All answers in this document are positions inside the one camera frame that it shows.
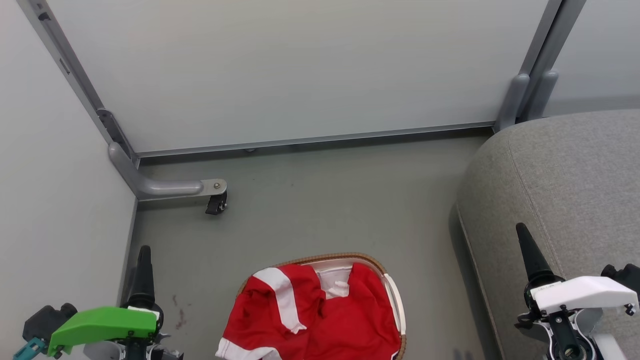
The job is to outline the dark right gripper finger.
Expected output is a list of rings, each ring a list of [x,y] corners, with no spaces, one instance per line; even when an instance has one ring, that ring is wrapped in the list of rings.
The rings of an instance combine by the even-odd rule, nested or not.
[[[531,291],[534,289],[566,281],[551,270],[526,224],[523,222],[517,223],[515,230],[526,271],[525,296],[530,297]]]

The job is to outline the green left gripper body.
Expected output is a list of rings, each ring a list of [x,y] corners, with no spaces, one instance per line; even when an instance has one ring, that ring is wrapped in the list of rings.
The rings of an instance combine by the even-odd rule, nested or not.
[[[183,353],[162,345],[164,316],[158,312],[130,307],[103,306],[73,315],[52,335],[47,355],[59,359],[74,347],[108,343],[107,350],[92,360],[183,360]]]

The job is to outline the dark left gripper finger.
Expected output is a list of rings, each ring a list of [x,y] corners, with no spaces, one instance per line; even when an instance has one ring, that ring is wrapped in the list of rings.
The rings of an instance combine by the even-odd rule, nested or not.
[[[132,274],[132,282],[126,300],[126,307],[158,312],[162,317],[163,311],[156,303],[154,274],[151,247],[144,245],[140,248],[135,269]]]

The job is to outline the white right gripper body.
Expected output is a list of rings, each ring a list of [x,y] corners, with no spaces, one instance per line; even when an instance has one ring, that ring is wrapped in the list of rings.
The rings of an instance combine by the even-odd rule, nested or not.
[[[614,336],[596,327],[605,309],[635,315],[635,291],[606,276],[578,276],[535,288],[527,298],[529,312],[515,328],[546,344],[542,360],[628,360]]]

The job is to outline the grey fabric sofa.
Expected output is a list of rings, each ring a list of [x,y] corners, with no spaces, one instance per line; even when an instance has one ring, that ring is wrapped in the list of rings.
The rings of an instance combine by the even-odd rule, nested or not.
[[[640,267],[640,109],[526,121],[475,153],[455,206],[503,360],[542,360],[515,328],[527,284],[515,226],[524,223],[554,274]]]

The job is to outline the grey partition foot bar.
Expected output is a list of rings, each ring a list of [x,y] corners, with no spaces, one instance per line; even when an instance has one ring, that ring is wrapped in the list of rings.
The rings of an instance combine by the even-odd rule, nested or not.
[[[227,193],[228,184],[222,178],[204,180],[155,180],[142,174],[116,142],[107,149],[110,162],[138,201],[199,198]]]

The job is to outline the black caster wheel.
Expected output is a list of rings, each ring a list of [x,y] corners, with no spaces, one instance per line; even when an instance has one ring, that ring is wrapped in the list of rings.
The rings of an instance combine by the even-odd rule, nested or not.
[[[211,195],[206,205],[207,215],[220,215],[227,208],[227,192]]]

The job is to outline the grey partition post with foot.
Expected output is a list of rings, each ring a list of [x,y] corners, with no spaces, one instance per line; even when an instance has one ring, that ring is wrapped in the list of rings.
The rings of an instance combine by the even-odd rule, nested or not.
[[[501,130],[512,126],[518,118],[525,93],[530,85],[531,73],[535,63],[541,53],[544,42],[549,34],[554,19],[562,4],[562,0],[547,0],[541,20],[538,23],[535,34],[526,52],[525,59],[519,69],[518,75],[510,81],[509,88],[494,121],[492,130],[498,133]]]
[[[560,0],[529,73],[529,85],[522,100],[522,109],[519,111],[517,123],[543,117],[559,79],[559,71],[553,69],[553,66],[585,4],[586,0]]]

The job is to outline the grey partition bottom rail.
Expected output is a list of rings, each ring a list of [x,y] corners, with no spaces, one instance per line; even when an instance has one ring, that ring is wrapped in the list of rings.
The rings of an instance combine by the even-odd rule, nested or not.
[[[292,146],[292,145],[317,144],[322,142],[356,141],[360,139],[389,138],[389,137],[395,137],[395,136],[412,136],[412,135],[418,135],[418,134],[424,134],[424,133],[456,132],[456,131],[468,130],[468,129],[491,128],[495,124],[496,124],[496,121],[478,121],[478,122],[462,123],[462,124],[427,126],[427,127],[420,127],[420,128],[414,128],[414,129],[386,130],[386,131],[342,134],[342,135],[333,135],[333,136],[301,137],[296,139],[248,142],[248,143],[239,143],[239,144],[233,144],[233,145],[195,146],[191,148],[138,152],[137,157],[138,158],[175,157],[175,156],[192,155],[192,154],[216,153],[216,152],[227,152],[227,151],[237,151],[237,150],[254,150],[254,149],[261,149],[261,148],[272,148],[272,147]]]

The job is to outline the grey partition corner post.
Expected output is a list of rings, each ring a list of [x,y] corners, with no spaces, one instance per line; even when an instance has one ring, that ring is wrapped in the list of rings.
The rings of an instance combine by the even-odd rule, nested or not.
[[[137,167],[139,159],[113,112],[105,107],[47,0],[15,0],[105,141],[121,146]]]

